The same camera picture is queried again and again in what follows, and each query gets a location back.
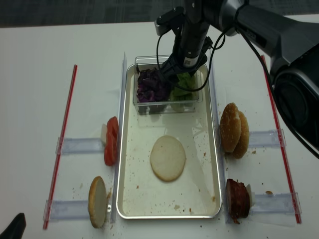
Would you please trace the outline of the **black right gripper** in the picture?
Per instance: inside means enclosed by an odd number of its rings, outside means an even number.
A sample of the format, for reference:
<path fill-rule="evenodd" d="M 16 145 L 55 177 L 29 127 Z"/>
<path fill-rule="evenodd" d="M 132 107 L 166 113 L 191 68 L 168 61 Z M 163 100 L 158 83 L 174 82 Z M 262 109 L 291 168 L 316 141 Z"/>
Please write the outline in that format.
<path fill-rule="evenodd" d="M 212 47 L 212 40 L 207 36 L 209 24 L 185 19 L 174 23 L 172 29 L 175 33 L 173 50 L 162 63 L 161 73 L 170 82 L 177 83 L 177 74 L 189 72 L 190 82 L 196 83 L 196 71 L 206 63 L 206 51 Z"/>

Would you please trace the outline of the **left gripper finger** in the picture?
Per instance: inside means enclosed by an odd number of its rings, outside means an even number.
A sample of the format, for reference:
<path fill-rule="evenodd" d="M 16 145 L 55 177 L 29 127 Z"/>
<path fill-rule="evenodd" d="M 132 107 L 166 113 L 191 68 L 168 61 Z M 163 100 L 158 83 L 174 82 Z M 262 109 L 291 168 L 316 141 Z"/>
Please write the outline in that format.
<path fill-rule="evenodd" d="M 26 228 L 25 214 L 15 216 L 7 228 L 0 234 L 0 239 L 21 239 Z"/>

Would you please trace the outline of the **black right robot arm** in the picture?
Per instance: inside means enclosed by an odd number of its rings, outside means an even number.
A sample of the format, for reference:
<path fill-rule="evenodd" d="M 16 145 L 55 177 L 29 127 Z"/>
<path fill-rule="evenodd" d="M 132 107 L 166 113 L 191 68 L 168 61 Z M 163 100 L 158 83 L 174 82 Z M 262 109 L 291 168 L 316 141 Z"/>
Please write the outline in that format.
<path fill-rule="evenodd" d="M 252 6 L 246 0 L 187 0 L 155 21 L 157 35 L 172 30 L 175 42 L 161 70 L 165 77 L 206 63 L 210 26 L 241 34 L 271 58 L 270 85 L 277 109 L 293 132 L 319 145 L 319 26 Z"/>

